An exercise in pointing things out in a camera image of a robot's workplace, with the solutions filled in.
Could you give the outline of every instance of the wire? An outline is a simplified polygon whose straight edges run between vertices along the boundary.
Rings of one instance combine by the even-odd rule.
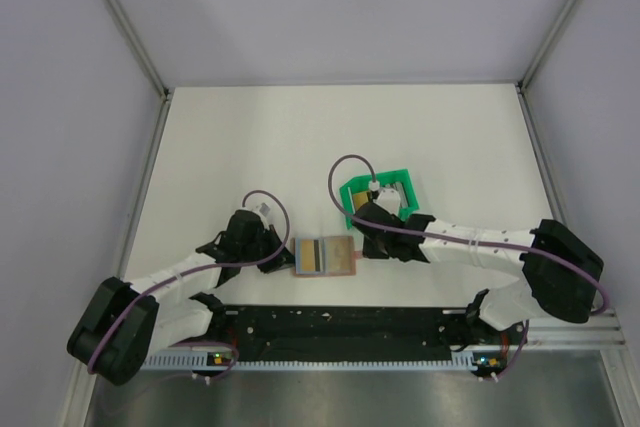
[[[499,374],[496,374],[495,378],[493,376],[491,376],[491,377],[483,377],[485,380],[495,380],[496,382],[498,382],[505,375],[507,375],[507,372],[509,372],[513,368],[513,365],[516,363],[516,360],[518,360],[518,357],[520,357],[520,354],[522,353],[522,348],[524,347],[524,344],[527,343],[527,335],[528,334],[529,334],[529,321],[525,320],[524,321],[524,330],[522,331],[522,338],[520,339],[520,343],[518,344],[518,348],[513,353],[513,357],[511,357],[511,360],[509,360],[509,362],[507,363],[507,366],[504,368],[504,370],[502,372],[500,372]]]
[[[258,260],[257,262],[238,262],[238,263],[222,263],[221,262],[221,263],[218,263],[218,264],[201,265],[201,266],[194,267],[192,269],[184,271],[181,274],[182,278],[188,277],[190,275],[197,274],[198,272],[202,272],[202,271],[209,270],[209,269],[215,269],[215,268],[242,268],[242,267],[249,267],[249,266],[253,266],[253,265],[265,264],[265,263],[275,259],[280,254],[280,252],[282,252],[282,250],[287,245],[287,241],[289,240],[289,234],[291,232],[291,222],[289,220],[289,214],[287,213],[287,209],[285,209],[284,205],[282,205],[282,202],[280,202],[275,195],[267,192],[266,190],[252,190],[251,192],[249,192],[247,195],[244,196],[244,199],[242,199],[242,206],[244,207],[246,202],[247,202],[247,199],[249,197],[251,197],[252,195],[255,195],[255,194],[266,195],[267,197],[271,198],[271,200],[273,200],[276,204],[278,204],[278,207],[280,207],[280,209],[282,210],[282,214],[284,215],[284,220],[285,220],[285,224],[286,224],[286,231],[285,231],[285,235],[284,235],[284,238],[282,240],[282,243],[280,244],[280,247],[278,247],[273,254],[265,257],[262,260]],[[111,325],[111,327],[109,327],[109,329],[107,330],[107,333],[104,335],[104,337],[102,337],[102,339],[98,343],[98,346],[93,351],[93,355],[91,355],[91,358],[89,359],[89,362],[87,363],[87,370],[88,370],[89,374],[94,374],[95,373],[94,372],[94,367],[95,367],[96,361],[100,357],[100,354],[104,350],[104,348],[107,345],[107,343],[109,342],[109,340],[111,340],[111,337],[113,337],[114,333],[118,330],[118,328],[120,327],[122,322],[124,322],[124,319],[127,318],[127,316],[129,315],[129,313],[131,312],[133,307],[136,305],[136,303],[138,301],[140,301],[140,299],[146,297],[147,295],[152,294],[153,292],[155,292],[155,291],[157,291],[157,290],[159,290],[159,289],[161,289],[161,288],[163,288],[163,287],[165,287],[165,286],[167,286],[169,284],[172,284],[176,280],[177,280],[176,277],[171,277],[169,279],[163,280],[162,282],[158,282],[157,284],[149,287],[144,292],[138,294],[138,296],[131,301],[131,303],[122,311],[122,313],[118,316],[118,318]]]
[[[383,230],[385,232],[394,232],[396,234],[405,234],[405,235],[415,235],[415,236],[418,236],[418,237],[425,237],[425,238],[428,238],[428,239],[436,239],[436,240],[444,240],[444,241],[447,241],[447,242],[453,242],[455,244],[464,244],[464,245],[468,245],[469,244],[469,241],[467,239],[461,239],[461,238],[458,238],[458,237],[452,237],[450,235],[444,235],[444,234],[436,234],[436,233],[433,233],[433,232],[424,232],[424,231],[419,231],[419,230],[402,229],[402,228],[399,228],[399,227],[390,227],[390,226],[386,226],[386,225],[383,225],[383,224],[377,224],[375,222],[369,222],[368,220],[360,219],[360,218],[356,217],[355,215],[353,215],[351,212],[348,212],[344,207],[342,207],[342,205],[340,205],[340,202],[338,202],[338,199],[336,198],[335,194],[333,193],[333,174],[336,171],[336,168],[342,162],[344,162],[347,159],[357,159],[357,160],[360,160],[360,161],[364,162],[365,165],[367,166],[367,168],[369,169],[369,171],[371,172],[371,178],[372,178],[372,180],[374,182],[376,181],[376,173],[373,170],[373,166],[371,165],[371,163],[368,160],[366,160],[361,155],[356,155],[356,154],[343,155],[338,160],[336,160],[336,162],[331,166],[331,170],[329,170],[329,178],[328,178],[328,182],[327,182],[328,183],[328,187],[329,187],[329,197],[331,197],[332,202],[338,208],[338,210],[343,215],[345,215],[349,219],[351,219],[352,222],[357,222],[357,223],[365,225],[367,227]],[[546,257],[547,259],[551,260],[552,262],[560,264],[565,269],[570,270],[574,274],[576,274],[579,277],[581,277],[582,279],[586,280],[593,287],[595,287],[596,290],[598,292],[600,292],[600,295],[602,296],[602,305],[599,308],[597,308],[596,310],[592,311],[591,315],[600,315],[600,314],[604,313],[609,308],[609,306],[611,304],[611,301],[610,301],[610,298],[609,298],[609,294],[607,293],[605,288],[602,286],[602,284],[600,284],[600,282],[598,282],[596,279],[594,279],[589,274],[584,272],[578,266],[576,266],[576,265],[572,264],[571,262],[563,259],[562,257],[559,257],[559,256],[557,256],[555,254],[552,254],[551,252],[547,252],[545,250],[537,249],[535,247],[528,247],[526,245],[509,244],[509,243],[505,243],[505,242],[478,241],[478,242],[475,243],[475,245],[478,246],[478,247],[489,247],[489,248],[492,248],[492,249],[509,249],[509,250],[515,250],[516,252],[525,252],[525,253],[528,253],[528,254],[539,255],[539,256],[542,256],[542,257]]]

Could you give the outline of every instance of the white table surface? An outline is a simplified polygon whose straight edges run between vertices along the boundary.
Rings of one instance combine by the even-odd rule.
[[[345,153],[366,156],[379,172],[408,168],[420,211],[443,220],[528,229],[551,216],[513,85],[179,88],[126,278],[212,240],[251,189],[284,202],[294,235],[346,234],[326,191],[329,168]],[[345,162],[336,189],[365,173]],[[228,304],[464,306],[510,280],[468,266],[360,260],[353,277],[250,267],[215,294]]]

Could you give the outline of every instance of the metal frame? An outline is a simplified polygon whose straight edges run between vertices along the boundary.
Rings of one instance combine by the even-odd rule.
[[[129,16],[122,7],[122,4],[119,0],[104,0],[104,3],[107,11],[109,11],[111,18],[113,19],[113,22],[120,30],[129,50],[131,50],[131,53],[138,62],[140,69],[147,76],[147,79],[151,82],[151,85],[158,96],[164,100],[169,93],[169,89],[160,78],[158,70],[153,65],[149,54],[147,54],[136,29],[133,27],[133,24],[129,20]]]
[[[527,68],[522,80],[516,84],[522,113],[531,138],[536,161],[540,169],[543,185],[547,194],[553,216],[566,223],[567,210],[560,189],[555,182],[550,154],[545,141],[540,135],[535,112],[527,98],[527,88],[535,78],[537,72],[552,53],[559,38],[578,8],[581,0],[566,0],[556,20],[536,51],[531,64]],[[149,181],[158,154],[162,132],[167,121],[171,104],[168,87],[162,81],[157,69],[147,54],[135,28],[124,11],[119,0],[104,0],[105,7],[119,28],[134,58],[141,70],[149,79],[154,90],[161,99],[162,105],[158,111],[158,119],[152,136],[147,161],[140,176],[137,195],[129,210],[130,222],[120,242],[117,274],[122,274],[126,268],[133,239],[140,220],[142,207],[149,187]],[[635,364],[626,347],[614,311],[604,316],[592,319],[588,324],[576,326],[566,324],[555,319],[532,320],[529,332],[527,350],[598,350],[601,352],[603,365],[611,384],[613,396],[618,405],[621,417],[626,427],[640,427],[640,387]],[[83,425],[87,415],[89,401],[93,392],[95,377],[89,376],[82,364],[74,366],[69,385],[67,400],[58,423],[61,427],[75,427]]]
[[[540,67],[544,64],[545,60],[549,57],[553,48],[556,46],[556,43],[562,36],[566,26],[569,24],[569,21],[573,17],[573,14],[576,12],[576,9],[580,5],[581,0],[565,0],[560,12],[556,16],[556,20],[551,24],[551,27],[547,31],[544,40],[538,47],[531,64],[527,68],[522,80],[520,81],[520,86],[523,89],[527,89],[535,77],[536,73],[540,69]]]

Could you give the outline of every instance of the purple cable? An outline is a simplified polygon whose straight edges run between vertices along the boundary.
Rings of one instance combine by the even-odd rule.
[[[524,330],[522,331],[522,338],[520,339],[518,348],[513,353],[513,355],[511,356],[511,360],[509,360],[509,363],[507,363],[507,366],[502,370],[502,372],[500,372],[499,374],[496,374],[496,378],[495,378],[496,382],[501,380],[507,374],[507,372],[509,372],[513,368],[513,364],[516,363],[516,360],[518,360],[518,357],[520,357],[520,354],[522,353],[522,348],[524,347],[524,344],[527,343],[527,334],[529,334],[529,321],[525,320]],[[484,377],[484,378],[486,380],[491,380],[493,377]]]
[[[262,194],[262,195],[266,195],[267,197],[271,198],[271,200],[273,200],[276,204],[278,204],[278,207],[280,207],[280,209],[282,210],[282,214],[284,215],[284,221],[286,224],[286,231],[284,234],[284,238],[282,240],[282,244],[280,244],[280,247],[278,247],[276,249],[276,251],[265,257],[262,260],[258,260],[257,262],[238,262],[238,263],[219,263],[219,264],[207,264],[207,265],[201,265],[199,267],[194,267],[192,269],[186,270],[182,273],[181,277],[188,277],[190,275],[193,274],[197,274],[198,272],[202,272],[204,270],[209,270],[209,269],[215,269],[215,268],[241,268],[241,267],[250,267],[252,265],[261,265],[261,264],[265,264],[273,259],[275,259],[280,252],[282,252],[282,250],[286,247],[287,245],[287,241],[289,240],[289,233],[291,231],[291,222],[289,220],[289,214],[287,213],[287,209],[285,209],[284,205],[282,205],[282,202],[280,202],[275,195],[267,192],[266,190],[252,190],[251,192],[249,192],[247,195],[244,196],[244,199],[242,199],[242,206],[244,207],[247,199],[249,197],[251,197],[254,194]],[[118,327],[120,327],[120,324],[122,324],[122,322],[124,322],[124,319],[127,318],[127,315],[129,315],[129,313],[131,312],[131,310],[133,309],[133,306],[136,305],[136,303],[142,299],[143,297],[146,297],[147,295],[152,294],[153,292],[161,289],[162,287],[165,287],[166,285],[172,284],[173,282],[175,282],[177,280],[176,277],[171,277],[169,279],[163,280],[162,282],[159,282],[151,287],[149,287],[147,290],[145,290],[144,292],[140,293],[135,299],[133,299],[131,301],[131,303],[122,311],[122,313],[118,316],[118,318],[115,320],[115,322],[111,325],[111,327],[109,327],[109,330],[107,330],[107,333],[104,335],[104,337],[100,340],[100,342],[98,343],[98,346],[96,347],[96,350],[93,351],[93,355],[91,356],[91,358],[89,359],[89,362],[87,363],[87,370],[89,372],[89,374],[94,374],[94,366],[96,365],[96,361],[98,360],[98,357],[100,357],[100,354],[102,353],[102,351],[104,350],[105,345],[107,345],[107,343],[109,342],[109,340],[111,340],[111,337],[113,337],[113,334],[116,332],[116,330],[118,330]]]
[[[432,232],[423,232],[423,231],[419,231],[419,230],[402,229],[402,228],[399,228],[399,227],[389,227],[389,226],[386,226],[386,225],[377,224],[375,222],[369,222],[368,220],[359,219],[358,217],[356,217],[355,215],[351,214],[350,212],[347,212],[347,210],[345,210],[345,208],[342,207],[342,205],[340,205],[340,202],[338,202],[338,199],[336,198],[335,194],[333,193],[333,174],[334,174],[336,168],[343,161],[345,161],[347,159],[358,159],[358,160],[364,162],[366,164],[366,166],[369,168],[369,171],[371,172],[371,179],[374,182],[376,181],[376,174],[375,174],[375,171],[373,170],[373,166],[371,165],[371,163],[368,160],[366,160],[364,157],[362,157],[360,155],[356,155],[356,154],[343,155],[338,160],[336,160],[336,162],[331,166],[331,170],[329,171],[329,179],[328,179],[329,196],[331,197],[332,202],[338,208],[338,210],[340,212],[342,212],[343,215],[345,215],[349,219],[351,219],[352,222],[358,222],[359,224],[366,225],[367,227],[371,227],[371,228],[379,229],[379,230],[384,230],[386,232],[395,232],[396,234],[415,235],[415,236],[418,236],[418,237],[425,237],[425,238],[428,238],[428,239],[437,239],[437,240],[444,240],[444,241],[447,241],[447,242],[453,242],[455,244],[464,244],[464,245],[468,245],[469,244],[469,241],[466,240],[466,239],[460,239],[458,237],[452,237],[450,235],[436,234],[436,233],[432,233]],[[596,309],[593,312],[591,312],[591,315],[600,315],[600,314],[604,313],[609,308],[609,306],[611,304],[610,298],[609,298],[609,294],[607,293],[605,288],[600,284],[600,282],[598,282],[596,279],[591,277],[589,274],[585,273],[583,270],[581,270],[576,265],[574,265],[571,262],[563,259],[562,257],[559,257],[559,256],[557,256],[555,254],[552,254],[551,252],[546,252],[544,250],[536,249],[534,247],[528,247],[526,245],[508,244],[508,243],[504,243],[504,242],[479,241],[479,242],[476,243],[476,245],[478,247],[489,247],[489,248],[492,248],[492,249],[509,249],[509,250],[515,250],[517,252],[526,252],[528,254],[540,255],[540,256],[546,257],[547,259],[549,259],[549,260],[551,260],[553,262],[556,262],[556,263],[560,264],[561,266],[563,266],[564,268],[570,270],[574,274],[578,275],[582,279],[584,279],[587,282],[589,282],[593,287],[595,287],[598,290],[598,292],[600,292],[600,295],[602,296],[602,306],[600,306],[598,309]]]

